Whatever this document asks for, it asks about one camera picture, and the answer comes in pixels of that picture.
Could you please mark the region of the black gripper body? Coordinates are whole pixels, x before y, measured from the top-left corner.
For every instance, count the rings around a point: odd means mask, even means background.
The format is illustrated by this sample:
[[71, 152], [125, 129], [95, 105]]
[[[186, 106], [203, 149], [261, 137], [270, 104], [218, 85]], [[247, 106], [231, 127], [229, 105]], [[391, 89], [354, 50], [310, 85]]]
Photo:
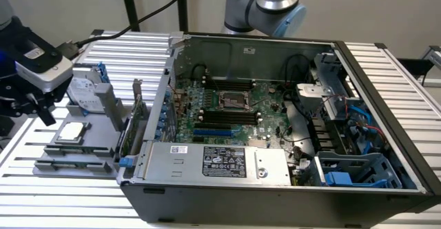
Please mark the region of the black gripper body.
[[66, 91], [66, 81], [53, 91], [41, 91], [17, 74], [1, 77], [1, 115], [19, 117], [37, 116], [37, 104], [50, 106], [59, 102]]

